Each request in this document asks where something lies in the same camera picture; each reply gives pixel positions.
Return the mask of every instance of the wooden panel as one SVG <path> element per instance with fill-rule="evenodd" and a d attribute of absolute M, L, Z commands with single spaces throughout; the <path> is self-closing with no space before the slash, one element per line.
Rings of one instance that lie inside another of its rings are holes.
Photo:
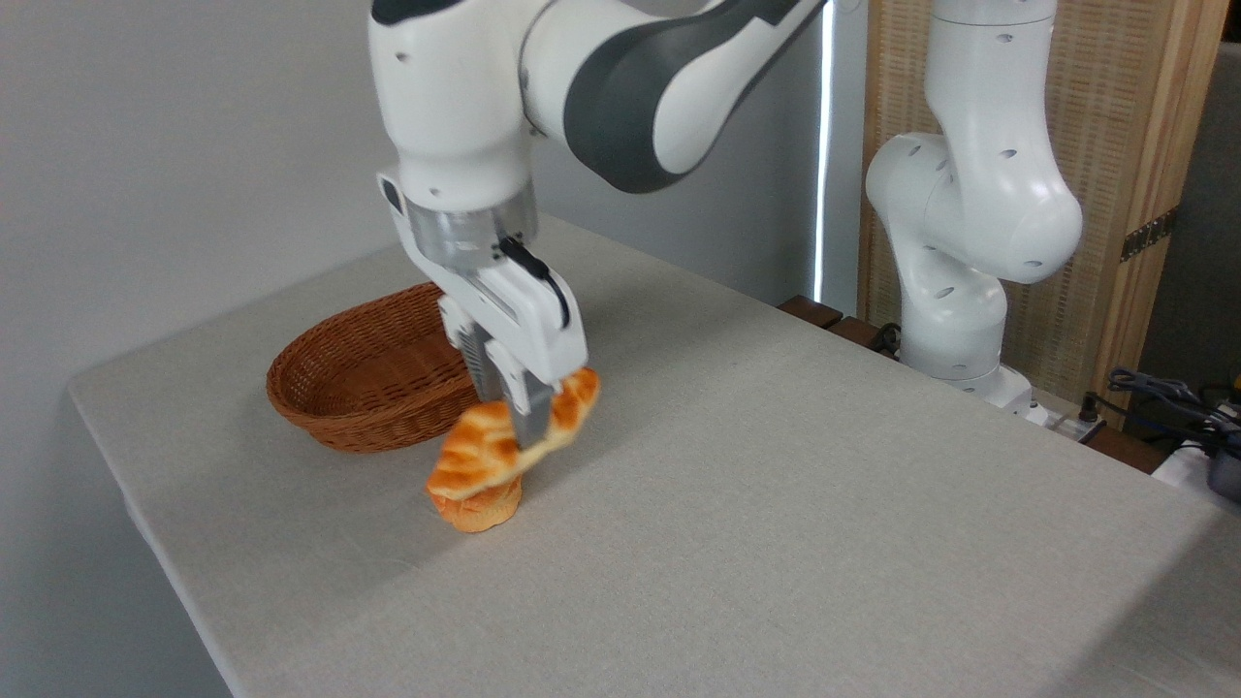
<path fill-rule="evenodd" d="M 922 94 L 931 4 L 872 4 L 866 161 L 898 133 L 939 130 Z M 1047 120 L 1086 221 L 1077 253 L 1064 270 L 1035 286 L 1005 284 L 1004 359 L 1036 388 L 1076 400 L 1087 388 L 1101 388 L 1098 365 L 1121 355 L 1119 348 L 1134 356 L 1140 351 L 1167 243 L 1124 267 L 1121 247 L 1132 230 L 1179 200 L 1214 58 L 1214 51 L 1207 57 L 1200 46 L 1212 25 L 1219 36 L 1225 5 L 1060 2 Z M 900 286 L 891 248 L 866 204 L 862 225 L 861 314 L 872 324 L 896 322 Z M 1122 298 L 1129 299 L 1127 306 L 1118 304 Z"/>
<path fill-rule="evenodd" d="M 1167 453 L 1154 446 L 1107 426 L 1098 430 L 1086 446 L 1145 474 L 1155 472 L 1168 458 Z"/>
<path fill-rule="evenodd" d="M 803 319 L 814 327 L 822 327 L 824 329 L 836 324 L 845 317 L 845 314 L 840 310 L 829 308 L 823 303 L 815 303 L 805 296 L 794 296 L 788 301 L 784 301 L 779 304 L 779 309 L 793 315 L 794 318 Z"/>
<path fill-rule="evenodd" d="M 880 342 L 879 328 L 858 318 L 845 318 L 829 327 L 828 332 L 871 350 L 876 349 Z"/>
<path fill-rule="evenodd" d="M 1134 186 L 1140 196 L 1129 216 L 1131 229 L 1180 201 L 1226 12 L 1227 0 L 1176 6 Z M 1138 365 L 1167 253 L 1164 240 L 1119 265 L 1091 381 L 1095 390 L 1103 392 L 1112 368 Z M 1128 394 L 1104 396 L 1128 405 Z"/>

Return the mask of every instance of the croissant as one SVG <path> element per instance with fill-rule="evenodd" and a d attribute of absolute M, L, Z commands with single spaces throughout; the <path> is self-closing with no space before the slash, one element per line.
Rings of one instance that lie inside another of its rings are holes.
<path fill-rule="evenodd" d="M 588 368 L 561 381 L 551 400 L 547 435 L 522 450 L 503 401 L 475 405 L 457 420 L 427 494 L 458 530 L 478 533 L 509 520 L 521 502 L 521 476 L 547 453 L 573 442 L 599 397 L 599 376 Z"/>

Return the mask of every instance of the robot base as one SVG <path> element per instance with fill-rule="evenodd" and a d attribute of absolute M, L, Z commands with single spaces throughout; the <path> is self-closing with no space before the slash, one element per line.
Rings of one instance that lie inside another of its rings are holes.
<path fill-rule="evenodd" d="M 1030 381 L 1003 364 L 984 376 L 968 380 L 944 380 L 944 383 L 1039 426 L 1047 424 L 1047 410 L 1034 401 L 1034 389 L 1030 386 Z"/>

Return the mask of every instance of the metal hinge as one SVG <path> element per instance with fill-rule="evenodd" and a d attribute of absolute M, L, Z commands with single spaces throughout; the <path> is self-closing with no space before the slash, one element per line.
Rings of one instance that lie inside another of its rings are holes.
<path fill-rule="evenodd" d="M 1167 214 L 1127 235 L 1124 247 L 1121 248 L 1121 261 L 1128 262 L 1147 247 L 1168 237 L 1173 226 L 1176 225 L 1176 209 L 1173 206 Z"/>

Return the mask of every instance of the brown basket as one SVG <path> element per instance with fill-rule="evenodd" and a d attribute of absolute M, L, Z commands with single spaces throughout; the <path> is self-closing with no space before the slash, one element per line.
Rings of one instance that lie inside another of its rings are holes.
<path fill-rule="evenodd" d="M 324 446 L 351 453 L 448 431 L 478 395 L 444 337 L 442 294 L 423 283 L 310 328 L 267 371 L 272 406 Z"/>

